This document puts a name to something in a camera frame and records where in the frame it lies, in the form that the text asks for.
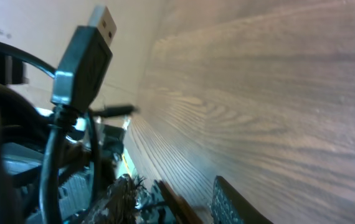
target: wood grain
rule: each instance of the wood grain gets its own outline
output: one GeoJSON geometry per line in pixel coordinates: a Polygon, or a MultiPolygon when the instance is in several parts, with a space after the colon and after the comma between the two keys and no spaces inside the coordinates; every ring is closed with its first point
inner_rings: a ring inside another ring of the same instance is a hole
{"type": "Polygon", "coordinates": [[[224,176],[274,223],[355,223],[355,1],[164,8],[127,148],[205,223],[224,176]]]}

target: usb connector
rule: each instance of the usb connector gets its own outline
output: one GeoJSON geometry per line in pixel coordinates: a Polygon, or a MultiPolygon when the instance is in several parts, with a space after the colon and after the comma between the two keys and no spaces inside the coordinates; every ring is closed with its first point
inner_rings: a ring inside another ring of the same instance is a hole
{"type": "Polygon", "coordinates": [[[52,103],[83,114],[95,99],[112,58],[116,25],[105,6],[97,6],[88,26],[78,26],[57,68],[52,103]]]}

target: cable strain relief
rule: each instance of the cable strain relief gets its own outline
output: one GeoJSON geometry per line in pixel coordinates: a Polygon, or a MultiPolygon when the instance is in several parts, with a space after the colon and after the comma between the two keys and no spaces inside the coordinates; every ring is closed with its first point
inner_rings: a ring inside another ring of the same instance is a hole
{"type": "Polygon", "coordinates": [[[54,125],[65,131],[73,131],[77,123],[79,112],[67,105],[57,105],[55,109],[54,125]]]}

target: brown wooden surface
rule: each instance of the brown wooden surface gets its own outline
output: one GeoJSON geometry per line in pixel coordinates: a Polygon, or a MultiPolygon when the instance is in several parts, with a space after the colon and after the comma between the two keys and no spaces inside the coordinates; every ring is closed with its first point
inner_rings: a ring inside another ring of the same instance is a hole
{"type": "Polygon", "coordinates": [[[138,172],[199,213],[218,174],[274,223],[355,223],[355,0],[170,0],[138,104],[138,172]]]}

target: blurry black wire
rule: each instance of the blurry black wire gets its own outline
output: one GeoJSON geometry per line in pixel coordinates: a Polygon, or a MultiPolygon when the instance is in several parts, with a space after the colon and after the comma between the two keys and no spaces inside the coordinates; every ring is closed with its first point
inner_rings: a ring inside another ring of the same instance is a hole
{"type": "Polygon", "coordinates": [[[0,42],[0,52],[10,55],[12,57],[18,58],[23,62],[29,63],[38,69],[42,70],[51,78],[54,78],[55,68],[48,63],[44,62],[43,60],[27,53],[23,50],[20,50],[16,47],[10,46],[8,44],[0,42]]]}

